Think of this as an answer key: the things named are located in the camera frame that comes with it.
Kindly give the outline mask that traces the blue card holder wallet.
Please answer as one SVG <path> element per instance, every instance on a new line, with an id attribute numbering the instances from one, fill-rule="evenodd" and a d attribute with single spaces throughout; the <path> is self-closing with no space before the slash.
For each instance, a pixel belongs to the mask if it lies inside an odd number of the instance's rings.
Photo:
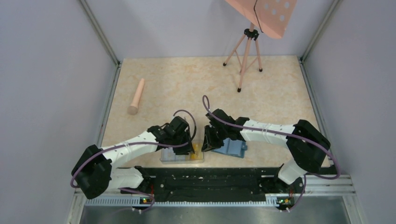
<path id="1" fill-rule="evenodd" d="M 223 140 L 223 146 L 212 150 L 215 153 L 237 157 L 237 158 L 244 158 L 245 152 L 247 151 L 248 146 L 244 141 L 241 140 L 231 140 L 227 138 Z"/>

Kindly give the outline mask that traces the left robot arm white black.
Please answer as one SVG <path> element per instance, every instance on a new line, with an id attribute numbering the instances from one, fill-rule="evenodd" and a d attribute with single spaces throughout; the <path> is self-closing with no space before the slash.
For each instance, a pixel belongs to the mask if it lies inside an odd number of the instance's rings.
<path id="1" fill-rule="evenodd" d="M 99 148 L 88 146 L 71 171 L 71 187 L 81 189 L 87 199 L 94 199 L 107 190 L 130 188 L 139 193 L 149 189 L 150 181 L 137 168 L 116 170 L 144 154 L 172 148 L 189 153 L 191 136 L 188 122 L 175 116 L 162 126 L 151 126 L 141 134 L 118 144 Z"/>

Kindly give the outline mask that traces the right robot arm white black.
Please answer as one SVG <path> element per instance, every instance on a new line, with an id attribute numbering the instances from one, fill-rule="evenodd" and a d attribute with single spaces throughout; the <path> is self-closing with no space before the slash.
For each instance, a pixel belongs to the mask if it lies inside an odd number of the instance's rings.
<path id="1" fill-rule="evenodd" d="M 205 135 L 221 144 L 225 139 L 255 141 L 286 148 L 292 158 L 283 164 L 274 179 L 279 192 L 287 192 L 299 177 L 318 174 L 330 148 L 330 142 L 309 121 L 300 119 L 294 125 L 261 123 L 247 117 L 233 119 L 223 110 L 208 112 Z"/>

